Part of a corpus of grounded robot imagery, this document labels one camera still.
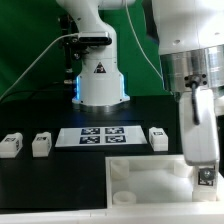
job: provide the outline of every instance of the white block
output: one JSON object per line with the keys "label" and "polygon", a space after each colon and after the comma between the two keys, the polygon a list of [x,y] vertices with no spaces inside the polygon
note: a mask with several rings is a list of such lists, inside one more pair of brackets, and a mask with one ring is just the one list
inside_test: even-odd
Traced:
{"label": "white block", "polygon": [[193,202],[206,202],[206,201],[216,201],[216,191],[193,191],[192,201]]}
{"label": "white block", "polygon": [[15,158],[23,147],[21,133],[9,134],[0,143],[0,158]]}
{"label": "white block", "polygon": [[162,128],[149,129],[149,142],[154,151],[168,151],[168,137]]}
{"label": "white block", "polygon": [[32,142],[33,157],[47,157],[52,146],[51,133],[37,134]]}

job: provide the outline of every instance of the black table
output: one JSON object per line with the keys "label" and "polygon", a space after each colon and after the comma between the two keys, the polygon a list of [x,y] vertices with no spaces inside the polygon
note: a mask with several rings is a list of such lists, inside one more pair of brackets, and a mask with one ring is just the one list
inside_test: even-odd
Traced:
{"label": "black table", "polygon": [[[15,159],[0,160],[0,212],[39,212],[106,208],[105,157],[179,154],[177,104],[172,96],[134,97],[128,108],[110,114],[74,111],[60,100],[11,101],[0,105],[0,140],[23,134],[24,147]],[[169,151],[154,153],[150,144],[73,147],[55,150],[60,128],[141,125],[164,128]],[[51,132],[48,158],[33,158],[37,133]]]}

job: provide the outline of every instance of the cable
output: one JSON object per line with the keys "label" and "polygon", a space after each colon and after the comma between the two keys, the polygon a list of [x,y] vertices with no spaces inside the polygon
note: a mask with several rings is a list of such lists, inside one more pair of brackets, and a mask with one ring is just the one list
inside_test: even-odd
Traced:
{"label": "cable", "polygon": [[0,102],[2,101],[2,99],[19,83],[19,81],[33,68],[33,66],[47,53],[47,51],[60,39],[63,39],[65,37],[71,37],[71,36],[75,36],[76,34],[68,34],[68,35],[64,35],[61,37],[58,37],[57,39],[55,39],[40,55],[39,57],[37,57],[37,59],[23,72],[23,74],[14,82],[14,84],[9,87],[0,97]]}
{"label": "cable", "polygon": [[128,21],[129,21],[129,24],[131,26],[131,30],[132,30],[132,33],[135,37],[135,40],[139,46],[139,49],[141,50],[143,56],[145,57],[146,61],[152,66],[152,68],[154,69],[154,71],[157,73],[157,75],[160,77],[160,79],[163,79],[162,78],[162,75],[158,72],[158,70],[155,68],[155,66],[152,64],[152,62],[148,59],[148,57],[146,56],[144,50],[142,49],[142,46],[138,40],[138,37],[136,35],[136,32],[135,32],[135,29],[133,27],[133,24],[132,24],[132,21],[131,21],[131,17],[130,17],[130,13],[129,13],[129,10],[128,10],[128,3],[127,3],[127,0],[124,0],[125,1],[125,8],[126,8],[126,13],[127,13],[127,17],[128,17]]}
{"label": "cable", "polygon": [[64,85],[64,83],[61,83],[61,82],[53,82],[51,84],[48,84],[48,85],[45,85],[45,86],[42,86],[41,88],[39,88],[37,91],[33,92],[27,99],[28,100],[31,100],[37,93],[39,93],[40,91],[42,90],[45,90],[49,87],[52,87],[52,86],[56,86],[56,85]]}
{"label": "cable", "polygon": [[15,91],[15,92],[9,93],[9,94],[5,95],[4,97],[2,97],[1,100],[0,100],[0,104],[2,104],[2,102],[6,98],[8,98],[8,97],[10,97],[12,95],[18,94],[18,93],[40,93],[40,92],[59,92],[59,91],[63,91],[63,90],[61,90],[61,89],[58,89],[58,90],[19,90],[19,91]]}

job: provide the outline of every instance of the green screen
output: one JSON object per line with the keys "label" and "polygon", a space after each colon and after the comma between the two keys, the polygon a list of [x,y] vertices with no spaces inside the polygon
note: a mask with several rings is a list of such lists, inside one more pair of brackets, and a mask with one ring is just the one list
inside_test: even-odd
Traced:
{"label": "green screen", "polygon": [[[9,88],[39,54],[61,35],[58,16],[65,11],[55,0],[0,0],[0,94]],[[160,71],[158,46],[146,35],[141,0],[130,8],[137,36],[147,56]],[[125,9],[101,12],[118,35],[118,67],[130,96],[164,95],[161,79],[142,56]],[[74,64],[79,73],[80,66]],[[63,50],[58,45],[36,64],[13,90],[36,90],[64,79]]]}

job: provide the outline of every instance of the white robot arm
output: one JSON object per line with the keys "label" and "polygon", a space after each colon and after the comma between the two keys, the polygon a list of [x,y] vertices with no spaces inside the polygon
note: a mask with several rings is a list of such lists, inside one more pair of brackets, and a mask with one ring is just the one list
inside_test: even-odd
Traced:
{"label": "white robot arm", "polygon": [[[130,98],[124,93],[124,78],[117,68],[117,36],[104,23],[99,10],[120,9],[123,0],[56,0],[74,19],[81,36],[86,39],[104,37],[112,40],[107,46],[88,47],[83,57],[82,72],[77,78],[76,108],[85,111],[113,111]],[[135,0],[127,0],[128,5]]]}
{"label": "white robot arm", "polygon": [[224,85],[224,27],[220,22],[224,21],[224,2],[150,2],[159,37],[164,88],[181,95],[185,160],[192,166],[214,165],[219,160],[219,144],[213,92]]}

